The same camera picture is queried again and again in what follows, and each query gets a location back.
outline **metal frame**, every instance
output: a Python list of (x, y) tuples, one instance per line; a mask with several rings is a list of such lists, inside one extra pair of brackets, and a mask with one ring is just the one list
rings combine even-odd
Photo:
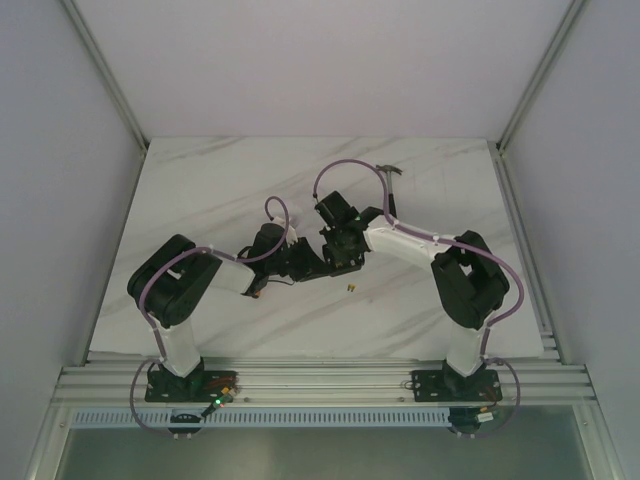
[(500, 153), (505, 152), (507, 147), (511, 143), (511, 140), (522, 124), (522, 121), (529, 112), (531, 105), (533, 105), (533, 102), (535, 101), (538, 93), (549, 77), (549, 74), (555, 66), (556, 61), (564, 50), (567, 40), (573, 32), (588, 3), (589, 0), (571, 1), (569, 8), (567, 8), (567, 11), (562, 18), (560, 25), (558, 25), (558, 29), (553, 35), (553, 38), (551, 39), (547, 50), (544, 52), (540, 63), (533, 72), (531, 80), (529, 80), (527, 88), (525, 88), (522, 96), (520, 97), (520, 101), (518, 102), (516, 109), (511, 115), (509, 123), (507, 124), (502, 137), (498, 142), (498, 149)]
[[(60, 0), (60, 3), (86, 47), (124, 123), (138, 143), (141, 149), (142, 165), (149, 144), (135, 115), (104, 60), (75, 1)], [(622, 480), (624, 475), (591, 385), (588, 371), (584, 365), (567, 365), (566, 363), (570, 362), (571, 357), (560, 341), (561, 339), (558, 339), (560, 345), (556, 343), (556, 328), (552, 322), (553, 315), (535, 265), (517, 197), (504, 161), (506, 149), (548, 78), (588, 3), (589, 0), (572, 0), (500, 141), (497, 145), (490, 143), (489, 148), (518, 253), (526, 272), (532, 303), (540, 321), (541, 336), (545, 348), (540, 359), (513, 362), (522, 382), (522, 404), (525, 406), (572, 406), (594, 479)], [(79, 364), (84, 364), (86, 361), (86, 365), (68, 367), (62, 371), (32, 455), (27, 475), (29, 480), (54, 479), (56, 477), (70, 429), (91, 428), (92, 425), (102, 428), (129, 426), (127, 422), (130, 421), (130, 418), (123, 412), (128, 403), (128, 391), (133, 373), (142, 357), (119, 354), (88, 354), (89, 341), (90, 338), (87, 341), (87, 350), (83, 352), (83, 357), (78, 361)], [(386, 413), (398, 412), (397, 414), (401, 415), (401, 412), (415, 414), (427, 410), (446, 412), (450, 406), (456, 405), (441, 403), (425, 407), (425, 404), (416, 404), (411, 392), (402, 387), (402, 382), (410, 378), (409, 372), (411, 370), (439, 368), (439, 362), (380, 359), (322, 361), (207, 359), (207, 365), (209, 368), (238, 371), (241, 392), (236, 402), (230, 405), (226, 412), (229, 412), (227, 415), (235, 415), (234, 412), (241, 413), (244, 415), (242, 418), (245, 419), (254, 419), (251, 416), (252, 412), (276, 410), (280, 412), (315, 412), (319, 409), (331, 409), (334, 412), (344, 412), (344, 415), (348, 415), (348, 412), (375, 410)], [(505, 394), (503, 403), (513, 404), (515, 400), (513, 379), (504, 367), (498, 367), (498, 370)], [(160, 415), (165, 415), (162, 418), (166, 418), (170, 408), (179, 407), (181, 410), (202, 408), (202, 405), (197, 404), (142, 406), (145, 387), (145, 381), (141, 379), (136, 385), (134, 397), (134, 401), (140, 405), (139, 411), (142, 415), (160, 411)], [(94, 415), (92, 417), (92, 412), (97, 412), (102, 416), (96, 417)], [(115, 412), (115, 416), (109, 416), (110, 412), (111, 414)], [(79, 420), (87, 418), (92, 418), (94, 423), (90, 424), (86, 421), (82, 423)], [(101, 423), (96, 418), (107, 419), (110, 423)]]
[(147, 148), (149, 147), (149, 142), (145, 138), (144, 133), (140, 128), (140, 124), (138, 123), (138, 120), (136, 120), (136, 116), (131, 110), (127, 98), (122, 93), (116, 78), (113, 76), (113, 73), (111, 73), (111, 69), (104, 59), (102, 52), (100, 52), (100, 48), (98, 47), (91, 30), (89, 30), (87, 22), (85, 22), (76, 2), (74, 0), (60, 0), (60, 4), (64, 8), (64, 11), (71, 21), (76, 33), (80, 37), (82, 45), (84, 45), (87, 50), (87, 53), (89, 54), (89, 57), (102, 80), (105, 90), (113, 101), (116, 110), (118, 110), (122, 121), (127, 126), (129, 132), (140, 147), (140, 150), (146, 153)]

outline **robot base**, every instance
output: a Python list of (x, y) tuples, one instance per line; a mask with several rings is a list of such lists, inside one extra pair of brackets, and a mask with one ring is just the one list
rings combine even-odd
[(473, 375), (462, 377), (445, 362), (442, 370), (411, 372), (413, 397), (418, 403), (473, 402), (495, 403), (502, 400), (498, 372), (483, 365)]

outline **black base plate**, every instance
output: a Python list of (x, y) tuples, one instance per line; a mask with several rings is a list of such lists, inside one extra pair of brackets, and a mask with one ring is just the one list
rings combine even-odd
[(457, 392), (454, 395), (444, 384), (442, 370), (414, 370), (411, 372), (413, 398), (418, 403), (493, 403), (502, 400), (498, 372), (483, 370), (473, 376), (473, 384), (464, 392)]
[[(168, 381), (161, 370), (156, 370), (149, 372), (147, 376), (148, 385), (144, 400), (149, 403), (211, 403), (222, 396), (225, 386), (236, 383), (236, 376), (237, 373), (232, 370), (205, 370), (202, 372), (201, 387), (190, 395), (189, 389), (177, 388)], [(208, 387), (211, 382), (225, 377), (230, 377), (230, 380)]]

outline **metal pole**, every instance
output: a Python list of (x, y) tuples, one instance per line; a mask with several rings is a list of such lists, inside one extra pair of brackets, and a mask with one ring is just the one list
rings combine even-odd
[(573, 0), (567, 12), (564, 15), (564, 18), (560, 22), (558, 29), (556, 30), (551, 43), (547, 47), (546, 52), (544, 53), (542, 60), (538, 64), (527, 88), (525, 89), (520, 101), (518, 102), (518, 106), (515, 111), (511, 115), (511, 119), (507, 124), (507, 127), (498, 142), (498, 150), (502, 154), (506, 151), (509, 144), (513, 140), (515, 133), (517, 132), (520, 124), (526, 117), (531, 105), (535, 101), (538, 93), (542, 89), (545, 81), (549, 77), (553, 66), (556, 61), (560, 57), (560, 54), (564, 50), (564, 47), (573, 32), (575, 26), (578, 23), (582, 13), (584, 12), (589, 0)]
[(125, 125), (133, 135), (136, 143), (140, 147), (143, 153), (147, 152), (147, 148), (149, 147), (149, 142), (144, 137), (142, 133), (142, 129), (136, 120), (127, 99), (125, 98), (122, 90), (118, 86), (118, 82), (116, 81), (113, 73), (109, 69), (109, 65), (105, 61), (100, 49), (98, 48), (98, 44), (96, 40), (93, 38), (89, 27), (87, 27), (78, 6), (76, 5), (74, 0), (60, 0), (69, 20), (73, 24), (76, 32), (80, 36), (80, 41), (86, 48), (89, 53), (89, 57), (93, 61), (93, 64), (102, 79), (105, 89), (111, 97), (113, 104), (115, 105), (120, 117), (124, 121)]

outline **wire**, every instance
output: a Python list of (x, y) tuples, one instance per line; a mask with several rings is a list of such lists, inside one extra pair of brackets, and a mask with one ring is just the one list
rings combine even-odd
[[(436, 240), (434, 238), (433, 235), (429, 235), (428, 233), (425, 232), (418, 232), (415, 230), (412, 230), (411, 228), (408, 228), (406, 226), (404, 226), (403, 224), (401, 224), (396, 218), (392, 217), (391, 214), (389, 213), (389, 198), (387, 195), (388, 189), (387, 189), (387, 183), (384, 180), (384, 177), (382, 176), (382, 174), (371, 164), (367, 163), (367, 162), (363, 162), (362, 160), (355, 160), (355, 159), (344, 159), (344, 160), (336, 160), (335, 162), (330, 163), (329, 165), (327, 165), (326, 167), (324, 167), (322, 170), (320, 170), (320, 173), (318, 174), (318, 176), (316, 177), (316, 181), (313, 184), (313, 198), (315, 198), (316, 200), (318, 199), (318, 184), (320, 183), (320, 179), (322, 178), (322, 176), (330, 169), (335, 167), (336, 165), (340, 165), (340, 164), (344, 164), (344, 163), (353, 163), (356, 165), (361, 165), (363, 167), (368, 168), (369, 170), (371, 170), (373, 173), (376, 174), (376, 176), (378, 177), (378, 179), (380, 180), (380, 183), (382, 184), (382, 190), (383, 190), (383, 200), (382, 200), (382, 205), (383, 205), (383, 213), (384, 213), (384, 217), (387, 220), (387, 222), (389, 222), (391, 225), (394, 226), (394, 228), (396, 228), (397, 230), (404, 232), (408, 235), (412, 235), (414, 237), (417, 238), (421, 238), (423, 240), (426, 240), (428, 242), (432, 242), (435, 243)], [(500, 315), (496, 316), (495, 318), (489, 320), (487, 322), (487, 328), (485, 329), (484, 332), (484, 336), (482, 337), (482, 343), (480, 346), (480, 355), (484, 356), (486, 349), (487, 349), (487, 342), (489, 341), (489, 334), (491, 333), (491, 327), (493, 325), (495, 325), (496, 323), (504, 320), (507, 317), (510, 317), (511, 315), (513, 315), (524, 303), (524, 295), (525, 295), (525, 290), (524, 290), (524, 284), (522, 283), (522, 280), (520, 280), (520, 277), (518, 276), (518, 274), (516, 273), (516, 271), (504, 260), (502, 260), (500, 257), (497, 257), (495, 255), (493, 255), (492, 253), (487, 252), (486, 250), (482, 250), (480, 248), (474, 247), (472, 245), (467, 245), (465, 243), (461, 243), (461, 242), (457, 242), (455, 240), (449, 240), (447, 238), (440, 238), (438, 239), (439, 243), (442, 243), (444, 245), (449, 245), (452, 247), (456, 247), (462, 250), (467, 250), (469, 252), (473, 252), (476, 253), (482, 257), (488, 258), (489, 260), (494, 261), (495, 263), (497, 263), (498, 265), (500, 265), (502, 268), (504, 268), (509, 275), (513, 278), (517, 288), (518, 288), (518, 299), (516, 300), (516, 303), (506, 312), (501, 313)]]
[(496, 428), (495, 430), (491, 430), (490, 432), (486, 432), (486, 433), (462, 433), (460, 430), (458, 430), (455, 426), (451, 426), (451, 430), (453, 431), (453, 433), (455, 433), (459, 438), (488, 438), (488, 437), (492, 437), (493, 435), (497, 434), (498, 432), (504, 430), (507, 425), (509, 425), (514, 418), (516, 418), (516, 415), (518, 414), (518, 410), (520, 409), (520, 402), (522, 400), (522, 392), (521, 392), (521, 386), (520, 386), (520, 378), (518, 377), (518, 374), (516, 372), (516, 370), (513, 368), (513, 366), (506, 361), (504, 358), (500, 358), (500, 357), (493, 357), (493, 358), (488, 358), (484, 361), (487, 365), (504, 365), (506, 366), (509, 371), (511, 372), (511, 375), (513, 375), (513, 380), (515, 381), (516, 384), (516, 400), (515, 400), (515, 404), (513, 406), (513, 410), (511, 411), (511, 415), (509, 415), (509, 417), (507, 418), (507, 420), (505, 420), (505, 422), (500, 425), (498, 428)]
[(140, 294), (140, 299), (138, 301), (138, 309), (140, 310), (140, 313), (142, 313), (142, 316), (147, 321), (149, 326), (151, 326), (151, 330), (153, 331), (153, 336), (155, 337), (156, 344), (158, 345), (158, 350), (160, 351), (160, 356), (162, 357), (160, 359), (161, 361), (164, 361), (167, 358), (167, 350), (165, 349), (164, 343), (162, 342), (162, 337), (160, 335), (160, 331), (158, 330), (158, 324), (156, 320), (154, 320), (151, 317), (151, 315), (149, 315), (149, 313), (147, 312), (147, 309), (145, 308), (147, 295), (149, 295), (149, 291), (151, 291), (151, 287), (153, 287), (156, 281), (158, 281), (158, 279), (163, 274), (165, 274), (171, 267), (173, 267), (176, 263), (180, 262), (181, 260), (184, 260), (185, 258), (191, 255), (212, 253), (218, 257), (226, 258), (227, 260), (230, 260), (232, 262), (252, 263), (252, 262), (257, 262), (259, 260), (263, 260), (267, 258), (269, 255), (275, 253), (287, 238), (287, 232), (289, 231), (289, 210), (287, 209), (287, 206), (285, 205), (285, 203), (282, 201), (280, 197), (271, 196), (267, 198), (264, 202), (264, 209), (265, 209), (265, 212), (267, 212), (267, 216), (269, 217), (270, 220), (273, 220), (273, 217), (269, 213), (269, 202), (271, 202), (272, 200), (277, 201), (282, 206), (282, 210), (284, 211), (285, 225), (284, 225), (284, 230), (282, 232), (282, 237), (280, 237), (280, 240), (278, 241), (278, 243), (271, 250), (269, 250), (266, 253), (263, 253), (262, 255), (258, 255), (257, 257), (236, 258), (236, 257), (233, 257), (232, 255), (221, 252), (219, 250), (211, 249), (209, 247), (195, 247), (187, 250), (186, 252), (182, 252), (180, 255), (177, 255), (176, 257), (169, 260), (166, 264), (160, 267), (156, 273), (154, 273), (151, 276), (147, 284), (144, 286), (144, 288), (142, 289), (142, 293)]
[[(284, 211), (284, 230), (282, 232), (282, 237), (280, 237), (280, 240), (278, 241), (278, 243), (271, 250), (269, 250), (266, 253), (263, 253), (262, 255), (258, 255), (257, 257), (237, 258), (237, 257), (234, 257), (234, 256), (229, 255), (227, 253), (221, 252), (219, 250), (211, 249), (209, 247), (191, 248), (191, 249), (189, 249), (189, 250), (187, 250), (185, 252), (182, 252), (181, 254), (175, 256), (174, 258), (169, 260), (166, 264), (164, 264), (162, 267), (160, 267), (158, 269), (158, 271), (155, 272), (151, 276), (151, 278), (149, 279), (147, 284), (142, 289), (142, 293), (140, 294), (140, 299), (138, 301), (138, 309), (140, 310), (140, 313), (142, 313), (142, 316), (147, 321), (147, 323), (151, 326), (151, 330), (153, 331), (153, 336), (154, 336), (154, 338), (156, 340), (156, 344), (158, 345), (158, 350), (160, 351), (160, 357), (161, 358), (159, 358), (159, 359), (147, 359), (144, 362), (142, 362), (140, 364), (140, 366), (138, 367), (138, 370), (136, 371), (135, 375), (133, 376), (133, 380), (131, 382), (131, 388), (129, 390), (129, 408), (131, 410), (131, 414), (133, 415), (134, 421), (140, 426), (140, 428), (143, 428), (144, 430), (146, 430), (146, 431), (148, 431), (150, 433), (153, 433), (153, 434), (156, 434), (156, 435), (160, 435), (160, 436), (163, 436), (163, 437), (191, 438), (190, 434), (187, 434), (187, 435), (185, 435), (185, 434), (175, 434), (174, 435), (169, 431), (158, 430), (156, 428), (152, 428), (152, 427), (149, 427), (148, 425), (145, 425), (145, 423), (142, 421), (142, 419), (138, 416), (138, 413), (136, 412), (136, 409), (135, 409), (134, 392), (135, 392), (136, 382), (138, 381), (138, 377), (140, 376), (140, 372), (142, 372), (142, 369), (149, 363), (151, 363), (151, 366), (149, 367), (149, 371), (151, 371), (151, 369), (153, 368), (154, 364), (160, 365), (167, 358), (167, 350), (166, 350), (166, 348), (164, 346), (164, 343), (162, 341), (162, 336), (160, 335), (160, 331), (158, 330), (158, 324), (157, 324), (156, 320), (154, 320), (151, 317), (151, 315), (147, 312), (147, 309), (145, 308), (145, 304), (146, 304), (146, 301), (147, 301), (147, 295), (149, 295), (149, 292), (151, 291), (151, 288), (158, 281), (158, 279), (162, 275), (164, 275), (171, 267), (173, 267), (176, 263), (180, 262), (181, 260), (184, 260), (185, 258), (187, 258), (187, 257), (189, 257), (191, 255), (203, 254), (203, 253), (212, 253), (214, 255), (217, 255), (218, 257), (226, 258), (227, 260), (230, 260), (232, 262), (252, 263), (252, 262), (258, 262), (260, 260), (263, 260), (263, 259), (267, 258), (269, 255), (271, 255), (271, 254), (275, 253), (276, 251), (278, 251), (278, 249), (285, 242), (285, 240), (287, 238), (287, 232), (289, 231), (289, 210), (287, 209), (287, 206), (285, 205), (285, 203), (282, 201), (282, 199), (280, 197), (270, 196), (264, 202), (264, 210), (267, 213), (267, 216), (269, 217), (269, 220), (273, 220), (273, 216), (269, 212), (269, 203), (272, 200), (277, 201), (282, 206), (282, 210)], [(208, 415), (212, 411), (213, 411), (213, 409), (212, 409), (212, 406), (210, 405), (209, 407), (207, 407), (205, 409), (205, 411), (203, 412), (203, 415), (204, 415), (205, 412), (208, 412), (207, 413), (207, 415)]]
[(282, 283), (283, 285), (288, 285), (290, 287), (292, 287), (293, 285), (296, 284), (296, 282), (289, 283), (289, 282), (285, 282), (284, 280), (275, 280), (275, 279), (274, 280), (267, 280), (267, 283)]
[(271, 213), (269, 213), (269, 202), (271, 202), (272, 200), (275, 200), (276, 202), (278, 202), (284, 212), (284, 231), (282, 232), (282, 236), (280, 237), (280, 240), (278, 240), (278, 243), (276, 243), (276, 245), (271, 250), (269, 250), (266, 253), (263, 253), (262, 255), (258, 255), (257, 257), (252, 257), (252, 258), (234, 257), (233, 255), (229, 255), (228, 253), (221, 252), (220, 250), (212, 250), (211, 253), (213, 253), (214, 255), (217, 255), (218, 257), (231, 260), (232, 262), (253, 263), (253, 262), (259, 262), (260, 260), (264, 260), (271, 254), (277, 252), (278, 249), (282, 246), (282, 244), (287, 239), (287, 232), (289, 232), (289, 210), (287, 209), (287, 206), (285, 205), (285, 203), (282, 201), (280, 197), (276, 197), (275, 195), (272, 195), (269, 198), (267, 198), (264, 202), (264, 211), (266, 212), (267, 217), (269, 217), (269, 220), (273, 220), (273, 216), (271, 215)]
[[(341, 165), (341, 164), (345, 164), (345, 163), (353, 163), (356, 165), (361, 165), (365, 168), (368, 168), (369, 170), (371, 170), (373, 173), (376, 174), (376, 176), (378, 177), (378, 179), (380, 180), (380, 183), (382, 184), (382, 192), (383, 192), (383, 197), (382, 197), (382, 211), (384, 214), (384, 218), (387, 220), (387, 222), (389, 222), (389, 224), (393, 225), (393, 227), (401, 232), (404, 232), (408, 235), (412, 235), (414, 237), (417, 238), (421, 238), (423, 240), (426, 240), (428, 242), (432, 242), (432, 243), (436, 243), (436, 239), (434, 238), (433, 235), (429, 235), (428, 233), (425, 232), (418, 232), (415, 231), (409, 227), (404, 226), (403, 224), (401, 224), (398, 219), (394, 218), (391, 213), (389, 212), (389, 196), (388, 196), (388, 188), (387, 188), (387, 183), (384, 180), (384, 177), (382, 176), (382, 174), (371, 164), (367, 163), (367, 162), (363, 162), (362, 160), (356, 160), (356, 159), (343, 159), (343, 160), (336, 160), (335, 162), (330, 163), (329, 165), (327, 165), (326, 167), (324, 167), (322, 170), (320, 170), (320, 173), (318, 173), (318, 176), (316, 177), (316, 181), (313, 184), (313, 198), (316, 199), (316, 201), (318, 200), (318, 184), (320, 183), (320, 179), (322, 178), (322, 176), (331, 168), (335, 167), (336, 165)], [(440, 238), (438, 239), (438, 242), (444, 244), (444, 245), (449, 245), (455, 248), (459, 248), (462, 250), (466, 250), (469, 252), (473, 252), (477, 255), (480, 255), (482, 257), (488, 258), (489, 260), (494, 261), (495, 263), (497, 263), (498, 265), (500, 265), (502, 268), (504, 268), (509, 275), (513, 278), (513, 281), (515, 282), (517, 288), (518, 288), (518, 299), (516, 300), (516, 303), (509, 308), (506, 312), (501, 313), (500, 315), (497, 315), (495, 318), (487, 321), (487, 325), (484, 331), (484, 335), (482, 337), (482, 342), (480, 344), (480, 356), (483, 359), (483, 362), (486, 363), (487, 365), (491, 364), (491, 363), (496, 363), (496, 362), (502, 362), (502, 364), (506, 365), (507, 368), (511, 371), (511, 373), (513, 374), (513, 377), (515, 379), (516, 382), (516, 400), (515, 400), (515, 406), (513, 409), (513, 412), (511, 414), (511, 416), (509, 417), (509, 419), (502, 424), (498, 429), (495, 430), (495, 432), (502, 430), (506, 425), (508, 425), (509, 423), (511, 423), (511, 420), (516, 416), (517, 410), (520, 407), (520, 400), (521, 400), (521, 395), (520, 395), (520, 381), (518, 379), (518, 375), (516, 373), (516, 371), (513, 369), (513, 367), (511, 366), (511, 364), (509, 362), (507, 362), (506, 360), (504, 360), (503, 358), (499, 358), (499, 357), (494, 357), (492, 359), (485, 359), (485, 353), (487, 350), (487, 343), (489, 341), (489, 335), (491, 333), (491, 327), (493, 325), (495, 325), (498, 322), (501, 322), (502, 320), (504, 320), (505, 318), (510, 317), (511, 315), (513, 315), (516, 311), (518, 311), (520, 309), (520, 307), (522, 306), (522, 304), (524, 303), (524, 296), (525, 296), (525, 289), (524, 289), (524, 284), (522, 283), (522, 280), (520, 279), (520, 277), (518, 276), (518, 274), (516, 273), (516, 271), (511, 267), (511, 265), (509, 265), (507, 262), (505, 262), (504, 260), (502, 260), (500, 257), (497, 257), (495, 255), (493, 255), (492, 253), (489, 253), (485, 250), (482, 250), (480, 248), (474, 247), (472, 245), (467, 245), (465, 243), (461, 243), (461, 242), (457, 242), (455, 240), (449, 240), (446, 238)], [(458, 435), (465, 435), (461, 432), (457, 432)], [(483, 434), (483, 435), (475, 435), (472, 438), (476, 438), (476, 437), (484, 437), (487, 436), (489, 434)]]
[(140, 366), (138, 367), (138, 370), (136, 370), (136, 373), (133, 376), (133, 380), (131, 382), (131, 387), (129, 388), (129, 410), (131, 410), (131, 415), (133, 415), (133, 420), (138, 424), (140, 428), (142, 428), (143, 430), (146, 430), (149, 433), (153, 433), (154, 435), (159, 435), (161, 437), (168, 437), (168, 438), (180, 438), (181, 434), (174, 435), (168, 430), (158, 430), (157, 428), (150, 427), (149, 425), (145, 424), (142, 421), (142, 419), (138, 415), (138, 412), (136, 412), (135, 398), (134, 398), (136, 384), (138, 383), (138, 377), (140, 376), (140, 372), (142, 372), (142, 369), (149, 363), (151, 363), (151, 367), (153, 367), (154, 364), (160, 364), (162, 362), (160, 362), (160, 360), (156, 358), (147, 358), (144, 362), (140, 364)]

